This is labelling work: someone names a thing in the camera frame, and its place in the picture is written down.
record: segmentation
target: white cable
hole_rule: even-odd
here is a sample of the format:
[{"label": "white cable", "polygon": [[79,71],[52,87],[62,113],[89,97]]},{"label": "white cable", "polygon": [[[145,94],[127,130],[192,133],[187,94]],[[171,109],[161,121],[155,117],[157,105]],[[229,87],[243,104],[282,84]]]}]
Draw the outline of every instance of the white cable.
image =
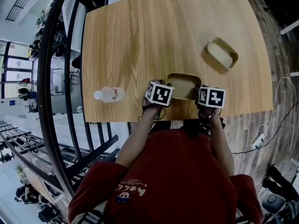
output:
[{"label": "white cable", "polygon": [[[278,85],[277,85],[277,87],[276,87],[276,90],[275,90],[275,97],[274,97],[274,101],[273,101],[273,107],[272,107],[272,112],[271,112],[271,117],[270,117],[270,120],[269,120],[268,127],[267,127],[267,129],[266,129],[266,126],[265,126],[265,124],[263,123],[263,124],[260,124],[260,126],[257,128],[257,131],[256,131],[256,134],[257,134],[259,128],[260,128],[261,126],[264,126],[265,129],[266,129],[266,132],[265,132],[265,138],[266,138],[266,136],[267,136],[267,133],[268,133],[268,130],[269,130],[269,127],[270,127],[270,124],[271,124],[271,120],[272,120],[272,116],[273,116],[273,111],[274,111],[274,106],[275,106],[275,101],[276,101],[277,90],[278,90],[278,87],[279,87],[279,85],[280,85],[280,82],[281,82],[281,80],[282,80],[283,78],[288,79],[289,82],[292,84],[293,89],[294,89],[294,93],[295,93],[295,98],[296,98],[296,100],[295,100],[295,104],[297,103],[297,93],[296,93],[296,89],[295,89],[294,84],[292,83],[292,81],[290,80],[289,77],[281,77],[281,78],[279,79],[279,83],[278,83]],[[295,127],[294,127],[294,122],[295,122],[295,107],[294,107],[294,110],[293,110],[293,131],[292,131],[292,140],[291,140],[290,156],[291,156],[291,154],[292,154],[292,146],[293,146],[293,139],[294,139],[294,128],[295,128]],[[254,137],[253,137],[253,139],[252,139],[252,141],[251,141],[251,146],[252,146],[252,143],[253,143],[254,138],[256,137],[256,134],[254,135]]]}]

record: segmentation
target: plastic water bottle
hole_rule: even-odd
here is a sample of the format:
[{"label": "plastic water bottle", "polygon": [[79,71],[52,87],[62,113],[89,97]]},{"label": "plastic water bottle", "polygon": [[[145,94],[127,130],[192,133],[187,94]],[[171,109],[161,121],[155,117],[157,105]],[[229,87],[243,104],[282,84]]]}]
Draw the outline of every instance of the plastic water bottle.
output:
[{"label": "plastic water bottle", "polygon": [[119,87],[104,86],[100,91],[95,91],[93,97],[105,103],[117,102],[125,97],[126,93]]}]

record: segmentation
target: black and white marker cube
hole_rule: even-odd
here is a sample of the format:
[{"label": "black and white marker cube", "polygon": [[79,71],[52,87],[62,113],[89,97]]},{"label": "black and white marker cube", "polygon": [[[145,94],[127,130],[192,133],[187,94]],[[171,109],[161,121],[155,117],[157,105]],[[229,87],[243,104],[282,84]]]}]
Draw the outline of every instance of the black and white marker cube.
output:
[{"label": "black and white marker cube", "polygon": [[201,87],[199,90],[198,104],[206,107],[224,108],[226,90]]},{"label": "black and white marker cube", "polygon": [[154,104],[169,106],[172,98],[174,87],[158,84],[154,81],[149,83],[145,97]]}]

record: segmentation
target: wooden table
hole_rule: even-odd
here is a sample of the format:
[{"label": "wooden table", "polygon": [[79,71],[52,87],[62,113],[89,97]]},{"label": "wooden table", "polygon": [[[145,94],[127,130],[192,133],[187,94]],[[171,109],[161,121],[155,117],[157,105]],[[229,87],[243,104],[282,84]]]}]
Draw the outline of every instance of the wooden table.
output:
[{"label": "wooden table", "polygon": [[[239,54],[232,70],[207,55],[215,37]],[[171,72],[226,89],[222,116],[272,109],[268,53],[248,0],[123,0],[96,9],[86,16],[82,62],[88,122],[137,121],[148,82],[165,81]],[[121,87],[126,97],[110,104],[95,100],[103,86]],[[164,120],[197,114],[194,102],[173,99]]]}]

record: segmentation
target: cable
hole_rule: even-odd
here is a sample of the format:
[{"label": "cable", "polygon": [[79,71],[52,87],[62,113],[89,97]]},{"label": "cable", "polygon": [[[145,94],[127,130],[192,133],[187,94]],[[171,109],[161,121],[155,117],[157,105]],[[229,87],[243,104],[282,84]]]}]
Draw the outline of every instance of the cable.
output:
[{"label": "cable", "polygon": [[282,123],[284,122],[284,120],[286,119],[286,117],[288,117],[288,115],[291,113],[291,111],[295,108],[295,106],[299,103],[299,101],[296,102],[296,104],[293,105],[293,107],[289,110],[289,112],[286,114],[286,116],[282,119],[282,121],[280,122],[279,126],[278,126],[278,129],[277,131],[275,132],[275,134],[273,135],[272,139],[270,139],[270,141],[268,141],[268,143],[266,143],[265,145],[263,145],[262,147],[260,148],[255,148],[255,149],[252,149],[252,150],[249,150],[249,151],[245,151],[245,152],[239,152],[239,153],[232,153],[232,154],[246,154],[246,153],[250,153],[250,152],[253,152],[253,151],[256,151],[256,150],[259,150],[259,149],[262,149],[264,147],[266,147],[273,139],[274,137],[276,136],[276,134],[278,133]]},{"label": "cable", "polygon": [[[252,146],[253,140],[255,139],[255,137],[256,137],[256,135],[257,135],[257,132],[259,131],[259,128],[260,128],[261,126],[264,126],[264,128],[265,128],[265,138],[267,137],[267,133],[268,133],[268,130],[269,130],[271,121],[272,121],[272,116],[273,116],[273,111],[274,111],[274,106],[275,106],[276,96],[277,96],[277,90],[278,90],[278,87],[279,87],[279,85],[280,85],[280,82],[281,82],[281,80],[282,80],[283,78],[288,79],[288,81],[292,84],[293,89],[294,89],[294,93],[295,93],[295,98],[296,98],[296,100],[295,100],[295,104],[296,104],[296,102],[297,102],[297,93],[296,93],[296,89],[295,89],[294,84],[292,83],[292,81],[290,80],[289,77],[281,77],[281,78],[279,79],[278,85],[277,85],[277,87],[276,87],[276,89],[275,89],[275,96],[274,96],[274,101],[273,101],[273,107],[272,107],[272,112],[271,112],[270,120],[269,120],[269,123],[268,123],[268,127],[266,128],[266,125],[265,125],[264,123],[262,123],[262,124],[259,125],[259,127],[258,127],[257,130],[256,130],[256,134],[253,136],[253,138],[252,138],[252,140],[251,140],[251,146]],[[293,112],[293,125],[292,125],[292,126],[293,126],[293,129],[292,129],[292,140],[291,140],[290,156],[291,156],[291,154],[292,154],[292,146],[293,146],[293,139],[294,139],[294,129],[295,129],[294,122],[295,122],[295,109],[294,109],[294,112]]]}]

